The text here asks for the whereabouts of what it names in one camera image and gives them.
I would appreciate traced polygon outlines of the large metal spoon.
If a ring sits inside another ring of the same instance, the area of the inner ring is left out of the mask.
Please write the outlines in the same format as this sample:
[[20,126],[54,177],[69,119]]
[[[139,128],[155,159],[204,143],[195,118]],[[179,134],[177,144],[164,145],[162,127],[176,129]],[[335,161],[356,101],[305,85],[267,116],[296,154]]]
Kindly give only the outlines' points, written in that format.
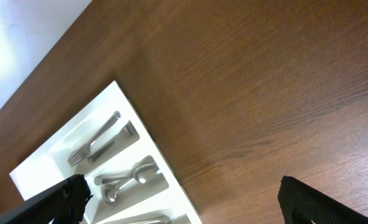
[[[139,166],[141,164],[152,164],[152,163],[155,163],[154,161],[153,162],[147,161],[147,159],[150,159],[150,158],[151,158],[151,156],[145,157],[138,165],[134,166],[126,175],[131,174],[132,173],[132,170],[135,169],[137,166]],[[131,180],[134,180],[134,179],[118,180],[116,182],[111,182],[111,183],[107,183],[107,184],[101,185],[103,187],[103,200],[107,204],[113,204],[113,203],[115,203],[118,195],[121,193],[121,191],[123,190],[123,188],[126,187],[129,184],[129,182]]]

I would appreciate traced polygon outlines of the metal tongs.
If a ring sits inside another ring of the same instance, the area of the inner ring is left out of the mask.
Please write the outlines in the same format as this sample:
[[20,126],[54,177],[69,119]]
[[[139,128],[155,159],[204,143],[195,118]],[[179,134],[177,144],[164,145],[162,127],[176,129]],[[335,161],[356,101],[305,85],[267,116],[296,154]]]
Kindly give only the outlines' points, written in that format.
[[157,217],[145,219],[145,220],[138,220],[134,222],[128,222],[125,224],[171,224],[171,218],[165,215],[160,215]]

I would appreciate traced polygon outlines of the metal spoon bowl down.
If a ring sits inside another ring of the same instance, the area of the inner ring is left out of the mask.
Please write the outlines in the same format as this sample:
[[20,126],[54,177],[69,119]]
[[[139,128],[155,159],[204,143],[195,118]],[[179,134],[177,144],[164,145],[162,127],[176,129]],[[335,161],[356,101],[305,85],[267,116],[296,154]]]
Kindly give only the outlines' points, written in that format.
[[95,185],[103,185],[111,182],[116,182],[118,180],[126,180],[126,179],[134,179],[140,184],[145,184],[151,179],[153,179],[156,175],[160,174],[161,171],[159,167],[155,164],[141,164],[132,170],[131,174],[128,174],[123,177],[109,177],[109,178],[94,178]]

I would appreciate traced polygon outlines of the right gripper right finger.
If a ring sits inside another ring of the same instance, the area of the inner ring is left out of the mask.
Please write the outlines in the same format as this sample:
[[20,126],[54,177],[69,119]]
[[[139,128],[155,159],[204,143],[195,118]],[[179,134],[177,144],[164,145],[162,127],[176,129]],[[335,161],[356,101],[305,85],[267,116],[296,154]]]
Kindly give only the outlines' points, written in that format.
[[368,223],[368,217],[291,176],[282,177],[278,202],[286,224]]

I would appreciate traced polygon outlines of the metal fork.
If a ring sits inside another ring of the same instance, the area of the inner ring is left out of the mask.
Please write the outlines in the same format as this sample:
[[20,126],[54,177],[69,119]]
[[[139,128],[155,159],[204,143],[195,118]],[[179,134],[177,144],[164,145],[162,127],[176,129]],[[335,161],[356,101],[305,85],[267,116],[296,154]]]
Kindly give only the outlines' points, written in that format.
[[108,129],[110,129],[119,119],[121,114],[119,111],[115,111],[110,118],[103,124],[103,126],[80,148],[73,151],[67,159],[70,167],[75,166],[77,163],[87,158],[90,155],[91,145]]

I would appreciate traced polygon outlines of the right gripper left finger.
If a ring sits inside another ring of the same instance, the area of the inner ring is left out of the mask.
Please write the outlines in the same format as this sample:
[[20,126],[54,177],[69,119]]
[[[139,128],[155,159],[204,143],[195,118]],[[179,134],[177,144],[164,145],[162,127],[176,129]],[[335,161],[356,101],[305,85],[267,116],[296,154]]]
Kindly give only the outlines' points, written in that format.
[[0,214],[0,224],[79,224],[93,197],[83,174],[75,174]]

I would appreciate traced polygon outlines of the metal fork crosswise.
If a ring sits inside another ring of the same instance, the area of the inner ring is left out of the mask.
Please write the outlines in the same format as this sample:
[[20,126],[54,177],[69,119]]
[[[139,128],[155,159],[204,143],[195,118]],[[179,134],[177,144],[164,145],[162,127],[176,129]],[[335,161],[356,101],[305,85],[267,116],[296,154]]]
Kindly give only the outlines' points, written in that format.
[[104,153],[106,152],[109,148],[111,148],[115,143],[117,143],[119,141],[119,138],[124,135],[127,134],[129,136],[133,136],[135,135],[136,129],[133,126],[132,122],[129,121],[127,122],[127,124],[120,130],[120,132],[114,136],[111,140],[109,140],[104,146],[102,146],[99,150],[97,150],[96,152],[94,152],[91,156],[89,156],[87,158],[87,162],[89,164],[94,164],[95,161]]

